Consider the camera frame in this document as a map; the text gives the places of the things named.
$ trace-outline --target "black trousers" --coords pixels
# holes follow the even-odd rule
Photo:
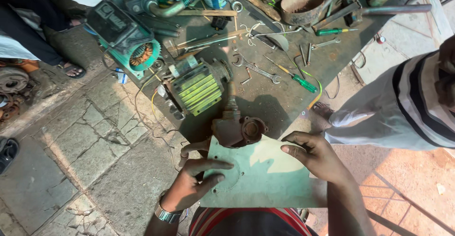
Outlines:
[[[33,10],[41,23],[55,31],[67,29],[70,24],[50,0],[0,0],[0,29],[18,41],[41,61],[55,66],[64,59],[38,33],[28,26],[9,6]]]

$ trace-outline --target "workbench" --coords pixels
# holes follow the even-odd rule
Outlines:
[[[386,5],[403,5],[407,0],[389,0]],[[332,40],[335,37],[341,38],[340,43],[331,44],[325,47],[321,47],[317,50],[311,51],[311,65],[309,67],[303,67],[303,62],[300,66],[303,70],[307,71],[314,77],[307,77],[307,81],[318,88],[315,94],[310,93],[304,87],[299,85],[297,82],[291,79],[291,76],[286,74],[284,71],[273,65],[263,55],[266,55],[270,59],[274,60],[278,64],[289,69],[292,73],[298,74],[298,69],[289,60],[287,54],[280,50],[272,50],[258,39],[253,39],[253,43],[256,46],[249,46],[247,43],[248,37],[243,34],[243,40],[239,38],[230,39],[227,41],[221,41],[212,44],[211,47],[205,48],[195,57],[203,58],[206,62],[211,63],[212,59],[215,58],[218,61],[221,59],[227,61],[231,65],[231,69],[234,74],[233,81],[237,87],[237,105],[241,111],[242,116],[258,117],[262,119],[269,128],[267,136],[277,139],[280,135],[289,127],[289,125],[304,111],[308,105],[318,96],[319,84],[315,80],[317,78],[321,85],[322,90],[335,78],[335,76],[349,64],[351,59],[364,47],[373,36],[384,26],[385,23],[392,16],[367,16],[364,17],[363,23],[356,27],[359,31],[346,32],[339,35],[330,36],[315,36],[314,32],[306,32],[301,30],[297,33],[286,35],[289,41],[289,50],[287,54],[291,59],[300,55],[299,44],[304,47],[304,55],[307,58],[308,45],[309,43],[321,43],[324,41]],[[224,30],[216,31],[210,27],[211,21],[208,21],[204,17],[173,17],[168,18],[168,21],[173,21],[182,26],[181,36],[179,38],[162,38],[156,36],[156,39],[161,43],[163,41],[171,40],[174,45],[182,43],[184,41],[191,40],[193,38],[203,39],[212,36],[215,33],[225,34],[228,32],[235,31],[234,20],[228,23]],[[245,24],[248,29],[256,24],[257,21],[248,15],[248,11],[243,10],[238,14],[237,27],[238,29],[244,29],[240,25]],[[175,27],[167,26],[161,23],[149,24],[149,26],[155,25],[159,28],[167,28],[170,30],[176,30]],[[292,31],[296,29],[293,26],[292,29],[288,29],[287,25],[284,25],[286,31]],[[343,19],[329,24],[325,28],[347,28]],[[260,33],[267,33],[272,31],[267,26],[260,26],[256,29]],[[259,68],[273,74],[277,73],[281,76],[279,84],[273,84],[272,81],[257,72],[251,71],[252,79],[246,84],[241,85],[240,82],[248,78],[247,71],[244,66],[236,67],[232,65],[232,62],[236,62],[237,58],[233,55],[236,52],[233,51],[233,47],[238,48],[238,52],[251,63],[255,63]],[[164,47],[162,47],[162,54],[167,56],[168,53]],[[130,78],[136,83],[138,87],[141,87],[141,83],[135,78]],[[159,84],[158,80],[154,80],[151,84],[145,86],[143,92],[151,99],[154,89]],[[169,107],[164,103],[164,100],[156,95],[154,104],[161,110],[164,116],[169,119],[175,128],[179,129],[181,134],[191,143],[206,140],[212,135],[211,125],[212,120],[215,118],[221,118],[224,106],[226,105],[226,91],[223,93],[223,99],[202,112],[198,116],[192,114],[187,115],[185,120],[177,120],[169,112]],[[164,132],[159,132],[157,129],[155,135],[163,135]]]

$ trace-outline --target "man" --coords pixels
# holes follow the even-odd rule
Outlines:
[[[39,59],[57,66],[71,78],[85,75],[82,67],[62,58],[12,7],[32,10],[43,24],[59,32],[81,24],[78,20],[66,19],[50,0],[0,0],[0,40],[5,42],[5,45],[0,43],[0,56],[15,58],[19,54],[20,59]]]
[[[283,139],[300,145],[281,150],[298,159],[327,183],[328,233],[331,236],[375,236],[359,187],[330,144],[320,135],[294,131]],[[231,163],[190,159],[172,186],[159,199],[145,236],[175,236],[183,210],[202,198],[224,175],[212,175],[202,183],[195,176],[207,169],[232,169]],[[201,208],[191,221],[190,236],[314,236],[293,209]]]
[[[455,148],[455,36],[440,50],[390,68],[338,110],[317,102],[314,111],[333,127],[331,144],[410,150]],[[371,117],[350,127],[359,118]]]

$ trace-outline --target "trousers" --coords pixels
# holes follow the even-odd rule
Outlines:
[[[41,61],[55,66],[64,59],[10,7],[34,11],[41,22],[55,31],[68,29],[70,21],[50,0],[0,0],[0,29]]]
[[[403,116],[397,105],[392,76],[397,66],[390,68],[334,112],[323,131],[331,144],[375,145],[409,150],[434,150],[421,138]],[[363,117],[369,118],[354,126],[345,126]]]

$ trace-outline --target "white trousers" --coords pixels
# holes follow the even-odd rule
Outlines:
[[[409,150],[437,148],[421,138],[401,113],[392,86],[395,69],[390,68],[363,87],[331,115],[333,127],[322,133],[329,143]],[[354,126],[342,127],[370,115]]]

